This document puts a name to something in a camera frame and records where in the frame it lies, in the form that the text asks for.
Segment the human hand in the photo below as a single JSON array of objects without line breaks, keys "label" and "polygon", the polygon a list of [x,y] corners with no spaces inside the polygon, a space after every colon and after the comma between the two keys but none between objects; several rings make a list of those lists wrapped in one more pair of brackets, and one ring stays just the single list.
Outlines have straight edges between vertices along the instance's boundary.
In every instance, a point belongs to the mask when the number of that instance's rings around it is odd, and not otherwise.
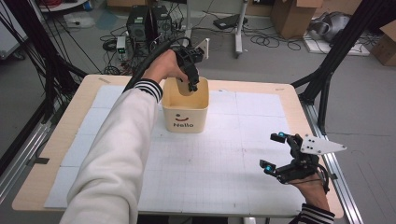
[{"label": "human hand", "polygon": [[156,58],[142,76],[142,78],[149,78],[157,83],[167,77],[178,77],[183,81],[189,80],[187,75],[178,67],[176,54],[171,49]]},{"label": "human hand", "polygon": [[304,179],[297,179],[289,182],[296,187],[305,197],[307,204],[330,211],[326,193],[323,189],[322,180],[317,174],[308,176]]}]

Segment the floor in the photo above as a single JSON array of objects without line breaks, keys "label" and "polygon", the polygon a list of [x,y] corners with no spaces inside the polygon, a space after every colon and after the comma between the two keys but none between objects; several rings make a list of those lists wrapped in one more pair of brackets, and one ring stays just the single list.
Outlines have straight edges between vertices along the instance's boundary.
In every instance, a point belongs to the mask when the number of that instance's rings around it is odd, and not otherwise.
[{"label": "floor", "polygon": [[[126,22],[124,13],[110,13],[103,6],[96,6],[90,16],[96,24],[87,29],[72,32],[72,36],[95,62],[99,70],[106,64],[100,36]],[[207,15],[192,18],[201,27],[215,28],[215,19]],[[268,18],[248,17],[247,27],[271,26]],[[73,40],[62,33],[64,44],[74,65],[88,73],[98,69],[91,64]],[[209,79],[252,82],[291,83],[314,72],[324,54],[308,53],[303,42],[300,50],[293,50],[284,42],[277,48],[259,46],[243,35],[243,54],[235,59],[232,34],[196,30],[192,41],[200,42],[210,37],[209,60],[199,63],[200,75]],[[0,155],[34,113],[43,99],[43,89],[29,60],[0,61]],[[394,223],[396,219],[396,146],[395,128],[396,67],[383,66],[374,56],[346,56],[336,70],[330,90],[326,118],[326,130],[331,141],[348,146],[347,151],[336,154],[346,182],[361,212],[365,223]],[[13,197],[23,179],[29,174],[27,166],[13,190],[0,204],[2,223],[57,223],[62,212],[28,213],[11,208]],[[181,223],[183,217],[175,217],[172,223]],[[286,223],[285,219],[272,219],[271,223]],[[230,218],[230,223],[241,223],[239,218]],[[264,223],[258,218],[257,223]],[[335,223],[348,223],[345,218]]]}]

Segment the beige bin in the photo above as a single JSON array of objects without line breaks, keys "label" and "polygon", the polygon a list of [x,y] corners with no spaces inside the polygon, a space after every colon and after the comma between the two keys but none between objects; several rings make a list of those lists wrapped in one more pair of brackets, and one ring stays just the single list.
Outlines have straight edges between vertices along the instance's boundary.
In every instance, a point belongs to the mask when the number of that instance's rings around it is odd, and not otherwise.
[{"label": "beige bin", "polygon": [[207,79],[199,77],[198,91],[183,96],[177,88],[177,81],[169,77],[163,85],[163,114],[166,129],[171,133],[201,133],[206,122],[209,106]]}]

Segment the white sleeve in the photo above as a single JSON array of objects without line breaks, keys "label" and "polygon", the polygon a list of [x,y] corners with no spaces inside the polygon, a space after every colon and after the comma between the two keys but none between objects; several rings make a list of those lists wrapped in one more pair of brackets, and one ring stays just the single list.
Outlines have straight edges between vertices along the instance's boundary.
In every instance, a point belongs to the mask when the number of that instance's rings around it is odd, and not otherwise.
[{"label": "white sleeve", "polygon": [[140,86],[120,96],[96,135],[69,191],[61,223],[136,223],[151,131],[162,96],[158,84]]}]

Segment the striped cuff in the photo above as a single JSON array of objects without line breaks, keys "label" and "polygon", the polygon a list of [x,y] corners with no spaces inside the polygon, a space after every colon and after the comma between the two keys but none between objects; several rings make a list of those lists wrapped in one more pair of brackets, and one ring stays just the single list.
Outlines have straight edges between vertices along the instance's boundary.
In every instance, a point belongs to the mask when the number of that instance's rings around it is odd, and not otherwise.
[{"label": "striped cuff", "polygon": [[160,85],[148,78],[142,78],[134,85],[134,89],[139,89],[141,91],[145,91],[148,94],[155,97],[157,103],[160,102],[161,98],[163,98],[163,89],[161,89]]},{"label": "striped cuff", "polygon": [[333,224],[335,214],[303,203],[303,210],[300,213],[299,223],[325,223]]}]

